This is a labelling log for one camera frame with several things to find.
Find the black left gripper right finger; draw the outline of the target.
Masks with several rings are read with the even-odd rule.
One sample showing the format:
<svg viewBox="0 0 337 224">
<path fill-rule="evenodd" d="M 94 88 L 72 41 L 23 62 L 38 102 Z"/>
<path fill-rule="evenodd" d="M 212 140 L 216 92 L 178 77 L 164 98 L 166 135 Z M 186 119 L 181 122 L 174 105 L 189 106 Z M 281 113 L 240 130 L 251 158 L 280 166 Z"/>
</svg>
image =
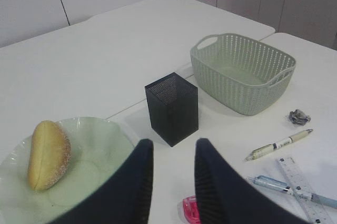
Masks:
<svg viewBox="0 0 337 224">
<path fill-rule="evenodd" d="M 196 141 L 194 183 L 201 223 L 305 223 L 252 187 L 207 138 Z"/>
</svg>

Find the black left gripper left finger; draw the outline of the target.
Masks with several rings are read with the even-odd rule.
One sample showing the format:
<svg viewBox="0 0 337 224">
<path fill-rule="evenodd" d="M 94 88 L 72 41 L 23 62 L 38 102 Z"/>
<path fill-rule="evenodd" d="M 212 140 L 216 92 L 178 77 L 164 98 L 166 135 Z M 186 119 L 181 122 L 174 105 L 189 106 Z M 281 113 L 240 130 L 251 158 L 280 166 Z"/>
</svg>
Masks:
<svg viewBox="0 0 337 224">
<path fill-rule="evenodd" d="M 142 139 L 102 186 L 51 223 L 148 223 L 153 190 L 153 142 Z"/>
</svg>

